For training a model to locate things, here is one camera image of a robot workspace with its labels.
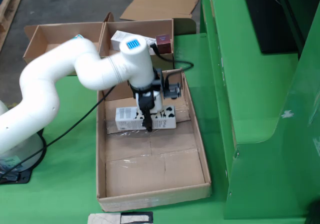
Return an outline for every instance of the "black cable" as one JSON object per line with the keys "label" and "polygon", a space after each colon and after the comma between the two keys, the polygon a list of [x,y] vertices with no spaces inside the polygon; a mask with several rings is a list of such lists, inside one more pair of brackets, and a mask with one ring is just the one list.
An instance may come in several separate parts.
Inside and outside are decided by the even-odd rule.
{"label": "black cable", "polygon": [[82,118],[79,119],[79,121],[77,121],[75,124],[73,124],[68,130],[66,130],[63,134],[61,134],[59,137],[57,137],[56,139],[54,139],[52,142],[50,142],[49,144],[47,144],[46,146],[44,146],[43,148],[41,148],[39,151],[35,152],[34,154],[32,154],[31,156],[25,158],[24,160],[22,160],[21,162],[19,162],[18,164],[16,164],[14,167],[10,168],[8,171],[6,171],[3,175],[0,176],[0,180],[2,180],[7,174],[9,174],[13,169],[15,169],[16,167],[18,167],[19,165],[21,165],[22,163],[24,163],[25,161],[29,160],[30,158],[33,158],[35,155],[37,155],[38,153],[42,152],[44,149],[48,148],[49,146],[51,146],[53,143],[55,143],[56,141],[60,140],[61,138],[63,138],[66,134],[68,134],[73,128],[75,128],[81,121],[83,121],[83,119],[85,119],[92,111],[94,111],[94,109],[101,104],[106,98],[107,96],[111,93],[111,91],[115,88],[112,87],[108,93],[106,93],[106,95],[103,96],[102,99],[99,100],[98,103],[96,103],[92,109],[90,109],[89,112],[87,112]]}
{"label": "black cable", "polygon": [[181,73],[181,72],[185,72],[189,69],[192,69],[194,67],[194,64],[192,62],[189,62],[189,61],[184,61],[184,60],[172,60],[172,59],[168,59],[168,58],[165,58],[165,57],[162,57],[159,53],[159,50],[158,50],[158,47],[155,43],[151,44],[150,47],[153,49],[154,53],[156,54],[157,57],[159,57],[160,59],[166,61],[166,62],[176,62],[176,63],[186,63],[186,64],[189,64],[189,67],[185,67],[185,68],[180,68],[180,69],[177,69],[176,71],[173,71],[172,73],[168,74],[166,76],[166,79],[165,79],[165,83],[167,84],[168,83],[168,78],[174,74],[177,74],[177,73]]}

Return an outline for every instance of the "small box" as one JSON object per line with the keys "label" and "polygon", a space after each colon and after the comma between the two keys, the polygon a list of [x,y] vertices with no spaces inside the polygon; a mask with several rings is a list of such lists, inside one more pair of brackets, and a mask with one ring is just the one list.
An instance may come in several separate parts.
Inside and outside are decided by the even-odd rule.
{"label": "small box", "polygon": [[171,40],[169,34],[157,35],[155,39],[160,54],[171,53]]}
{"label": "small box", "polygon": [[[151,114],[153,129],[176,128],[176,111],[172,105],[163,106],[162,111]],[[137,107],[117,108],[115,111],[115,123],[119,131],[145,130],[142,126],[144,116]]]}
{"label": "small box", "polygon": [[[113,49],[114,50],[117,50],[117,51],[120,51],[120,42],[124,39],[124,38],[126,38],[126,37],[128,37],[128,36],[132,36],[132,35],[134,35],[133,33],[127,33],[127,32],[123,32],[123,31],[120,31],[120,30],[117,30],[115,33],[114,33],[114,35],[112,36],[112,38],[111,38],[111,44],[112,44],[112,47],[113,47]],[[155,52],[154,52],[154,50],[152,49],[152,48],[150,48],[150,45],[151,44],[153,44],[153,43],[155,43],[156,41],[156,39],[155,38],[149,38],[149,37],[145,37],[145,36],[143,36],[143,38],[146,40],[146,43],[147,43],[147,45],[149,46],[149,54],[150,55],[154,55],[155,54]]]}

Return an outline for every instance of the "white box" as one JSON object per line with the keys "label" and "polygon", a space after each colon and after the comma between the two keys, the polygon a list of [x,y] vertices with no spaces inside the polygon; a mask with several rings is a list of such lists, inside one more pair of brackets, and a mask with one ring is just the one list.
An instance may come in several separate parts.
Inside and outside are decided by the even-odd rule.
{"label": "white box", "polygon": [[[120,42],[124,38],[126,38],[128,36],[131,36],[131,35],[134,35],[134,34],[117,30],[114,33],[114,35],[112,36],[112,38],[111,38],[111,43],[112,43],[113,49],[117,50],[117,51],[120,51],[120,48],[119,48]],[[149,37],[144,37],[144,36],[143,36],[143,38],[145,38],[146,43],[148,44],[148,46],[150,46],[153,43],[156,43],[156,39],[155,38],[149,38]],[[155,55],[154,50],[152,48],[150,48],[150,47],[149,47],[149,54],[150,55]]]}
{"label": "white box", "polygon": [[[161,112],[151,114],[153,129],[176,128],[176,111],[172,105],[163,106]],[[144,130],[142,126],[144,116],[137,107],[117,108],[115,112],[115,123],[119,131]]]}

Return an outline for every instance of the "cardboard box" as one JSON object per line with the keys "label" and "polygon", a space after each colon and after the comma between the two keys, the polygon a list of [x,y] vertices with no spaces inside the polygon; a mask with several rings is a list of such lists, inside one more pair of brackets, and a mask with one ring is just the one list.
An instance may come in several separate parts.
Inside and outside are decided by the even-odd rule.
{"label": "cardboard box", "polygon": [[[176,129],[118,132],[116,108],[135,103],[126,83],[118,85],[98,106],[96,191],[106,212],[197,200],[212,193],[188,83],[184,74],[174,75],[170,81],[182,86],[181,98],[163,102],[176,108]],[[98,92],[98,100],[102,97],[103,92]]]}
{"label": "cardboard box", "polygon": [[103,22],[38,25],[23,59],[28,64],[40,55],[74,38],[77,34],[92,41],[98,51],[103,27]]}
{"label": "cardboard box", "polygon": [[[101,57],[106,57],[117,53],[114,50],[111,38],[117,30],[128,32],[132,34],[139,34],[149,38],[155,38],[157,35],[169,34],[171,39],[172,51],[168,54],[163,54],[163,57],[172,59],[174,58],[174,20],[148,20],[148,21],[124,21],[124,22],[108,22],[105,23],[101,35],[101,43],[99,47],[99,54]],[[174,69],[174,64],[161,60],[156,55],[151,55],[151,61],[154,68],[162,68],[163,70]]]}

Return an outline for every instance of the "black monitor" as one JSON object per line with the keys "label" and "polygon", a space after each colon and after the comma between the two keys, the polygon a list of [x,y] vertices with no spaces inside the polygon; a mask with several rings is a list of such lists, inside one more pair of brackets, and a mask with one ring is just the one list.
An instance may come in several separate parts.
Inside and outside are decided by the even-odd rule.
{"label": "black monitor", "polygon": [[320,0],[246,0],[262,53],[301,54]]}

